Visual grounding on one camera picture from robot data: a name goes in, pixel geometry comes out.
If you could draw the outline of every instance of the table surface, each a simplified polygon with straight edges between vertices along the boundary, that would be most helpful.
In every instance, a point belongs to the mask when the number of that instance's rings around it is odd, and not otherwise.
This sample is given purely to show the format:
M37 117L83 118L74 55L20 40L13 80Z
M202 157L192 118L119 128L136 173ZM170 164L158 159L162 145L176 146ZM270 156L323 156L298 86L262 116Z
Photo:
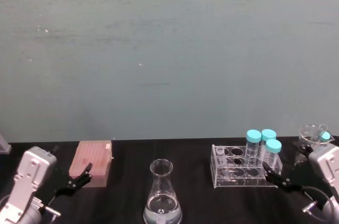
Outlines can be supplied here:
M283 174L292 169L293 139L280 138ZM149 164L157 158L173 163L171 180L183 211L182 224L319 223L302 213L301 208L309 202L298 193L272 187L213 188L209 166L211 145L235 146L245 142L242 138L114 141L107 187L83 188L71 198L61 196L54 200L51 207L62 213L54 223L143 223L142 212L152 184ZM11 154L0 156L0 196L10 193L25 150L39 146L52 151L59 146L55 152L58 165L68 170L77 145L78 142L12 144ZM303 170L298 175L304 185L321 183L311 169ZM42 223L49 223L48 220L50 216L44 216Z

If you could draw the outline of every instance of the wall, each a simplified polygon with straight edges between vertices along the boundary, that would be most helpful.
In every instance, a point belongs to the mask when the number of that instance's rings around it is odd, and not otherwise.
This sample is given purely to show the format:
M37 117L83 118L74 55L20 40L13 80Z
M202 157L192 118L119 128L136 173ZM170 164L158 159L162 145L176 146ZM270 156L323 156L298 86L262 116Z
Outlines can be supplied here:
M339 0L0 0L0 132L338 134L338 50Z

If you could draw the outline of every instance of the clear acrylic rack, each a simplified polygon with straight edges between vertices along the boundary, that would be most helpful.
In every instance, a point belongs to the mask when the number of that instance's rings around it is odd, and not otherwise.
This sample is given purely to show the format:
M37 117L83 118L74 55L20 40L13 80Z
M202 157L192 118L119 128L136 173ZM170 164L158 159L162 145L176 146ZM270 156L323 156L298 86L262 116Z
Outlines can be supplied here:
M217 187L275 187L265 179L265 170L259 158L254 165L245 161L246 146L223 146L227 164L222 165L216 154L217 146L212 145L211 173L214 188ZM282 163L278 158L273 170L281 174Z

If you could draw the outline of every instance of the teal cap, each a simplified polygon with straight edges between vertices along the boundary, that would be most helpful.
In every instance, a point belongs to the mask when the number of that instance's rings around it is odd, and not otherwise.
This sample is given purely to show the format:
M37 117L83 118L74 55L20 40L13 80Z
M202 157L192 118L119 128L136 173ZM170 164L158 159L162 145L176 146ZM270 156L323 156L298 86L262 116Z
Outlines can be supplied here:
M246 134L246 139L252 143L258 143L261 140L261 133L258 130L249 130Z
M281 151L281 142L276 139L269 139L266 142L266 150L277 154Z
M276 139L276 133L274 130L265 129L261 132L261 140L267 141L269 139Z
M323 134L322 134L322 137L320 138L320 140L322 142L327 142L329 141L329 139L331 138L331 134L329 134L327 131L325 131Z

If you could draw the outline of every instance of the pink sponge block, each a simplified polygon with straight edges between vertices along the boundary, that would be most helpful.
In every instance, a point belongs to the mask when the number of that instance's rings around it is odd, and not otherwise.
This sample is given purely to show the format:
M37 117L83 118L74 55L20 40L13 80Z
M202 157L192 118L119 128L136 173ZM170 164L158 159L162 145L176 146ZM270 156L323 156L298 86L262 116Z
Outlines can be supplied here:
M78 177L92 163L92 180L84 187L106 187L111 162L111 141L81 141L69 168L69 175L72 178Z

